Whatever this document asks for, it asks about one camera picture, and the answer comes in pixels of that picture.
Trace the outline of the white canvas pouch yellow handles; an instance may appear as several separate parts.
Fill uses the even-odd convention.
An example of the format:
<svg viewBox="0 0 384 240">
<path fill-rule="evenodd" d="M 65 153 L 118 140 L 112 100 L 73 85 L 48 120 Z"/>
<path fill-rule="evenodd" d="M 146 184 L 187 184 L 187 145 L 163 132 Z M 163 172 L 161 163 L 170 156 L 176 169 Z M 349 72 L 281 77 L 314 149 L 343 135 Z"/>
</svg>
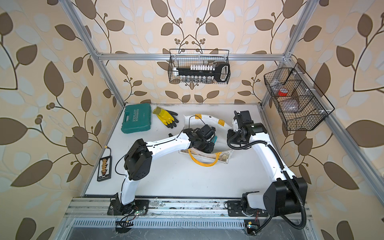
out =
<svg viewBox="0 0 384 240">
<path fill-rule="evenodd" d="M 234 151 L 227 146 L 227 133 L 232 125 L 210 115 L 195 114 L 184 116 L 184 128 L 196 130 L 201 140 L 188 150 L 180 150 L 180 154 L 201 166 L 229 163 Z"/>
</svg>

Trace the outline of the teal utility knife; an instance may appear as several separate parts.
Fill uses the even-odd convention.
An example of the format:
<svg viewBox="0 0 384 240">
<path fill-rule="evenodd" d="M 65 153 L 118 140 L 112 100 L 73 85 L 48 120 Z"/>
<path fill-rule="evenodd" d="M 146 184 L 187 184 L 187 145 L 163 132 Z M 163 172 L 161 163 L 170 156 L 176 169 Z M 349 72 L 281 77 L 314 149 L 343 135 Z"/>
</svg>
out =
<svg viewBox="0 0 384 240">
<path fill-rule="evenodd" d="M 217 136 L 214 136 L 214 137 L 211 139 L 211 142 L 215 144 L 216 141 L 217 141 L 217 139 L 218 139 L 218 137 L 217 137 Z"/>
</svg>

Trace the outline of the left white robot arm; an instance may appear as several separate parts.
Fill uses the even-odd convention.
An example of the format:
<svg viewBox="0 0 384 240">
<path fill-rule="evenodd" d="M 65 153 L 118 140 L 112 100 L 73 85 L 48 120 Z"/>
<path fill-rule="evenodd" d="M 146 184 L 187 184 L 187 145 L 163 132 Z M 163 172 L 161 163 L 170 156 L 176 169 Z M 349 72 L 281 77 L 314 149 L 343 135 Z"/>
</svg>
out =
<svg viewBox="0 0 384 240">
<path fill-rule="evenodd" d="M 184 129 L 176 136 L 159 141 L 136 140 L 124 156 L 124 169 L 127 175 L 122 183 L 120 203 L 126 206 L 135 200 L 140 180 L 149 174 L 152 161 L 173 152 L 191 148 L 210 154 L 214 150 L 215 143 L 211 139 L 215 135 L 214 127 L 204 125 L 202 128 Z"/>
</svg>

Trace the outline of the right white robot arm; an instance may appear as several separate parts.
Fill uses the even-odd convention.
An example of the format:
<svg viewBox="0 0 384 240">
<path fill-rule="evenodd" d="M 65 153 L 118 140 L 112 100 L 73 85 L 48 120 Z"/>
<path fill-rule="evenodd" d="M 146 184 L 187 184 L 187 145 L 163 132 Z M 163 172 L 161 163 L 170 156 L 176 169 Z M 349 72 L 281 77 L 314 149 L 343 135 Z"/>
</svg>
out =
<svg viewBox="0 0 384 240">
<path fill-rule="evenodd" d="M 252 148 L 269 177 L 270 185 L 263 193 L 243 194 L 245 211 L 260 209 L 272 217 L 305 214 L 307 182 L 296 177 L 284 163 L 263 124 L 248 124 L 237 130 L 228 130 L 227 144 L 232 150 Z"/>
</svg>

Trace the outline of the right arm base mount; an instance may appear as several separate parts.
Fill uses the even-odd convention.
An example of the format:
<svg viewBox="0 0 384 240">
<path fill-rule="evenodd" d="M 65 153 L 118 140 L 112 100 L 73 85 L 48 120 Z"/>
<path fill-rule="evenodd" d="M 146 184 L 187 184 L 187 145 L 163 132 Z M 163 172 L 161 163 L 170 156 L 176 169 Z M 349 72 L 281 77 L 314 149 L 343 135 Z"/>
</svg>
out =
<svg viewBox="0 0 384 240">
<path fill-rule="evenodd" d="M 224 203 L 230 217 L 268 217 L 265 210 L 253 209 L 249 206 L 247 200 L 229 200 Z"/>
</svg>

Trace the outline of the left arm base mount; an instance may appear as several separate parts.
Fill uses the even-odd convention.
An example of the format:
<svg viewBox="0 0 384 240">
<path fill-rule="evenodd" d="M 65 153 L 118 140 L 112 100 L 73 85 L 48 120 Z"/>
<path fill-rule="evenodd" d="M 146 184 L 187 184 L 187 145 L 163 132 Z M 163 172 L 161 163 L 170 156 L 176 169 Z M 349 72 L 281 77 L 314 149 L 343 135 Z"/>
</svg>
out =
<svg viewBox="0 0 384 240">
<path fill-rule="evenodd" d="M 119 194 L 110 198 L 110 205 L 107 211 L 109 216 L 142 216 L 148 212 L 149 200 L 134 200 L 132 203 L 123 205 Z"/>
</svg>

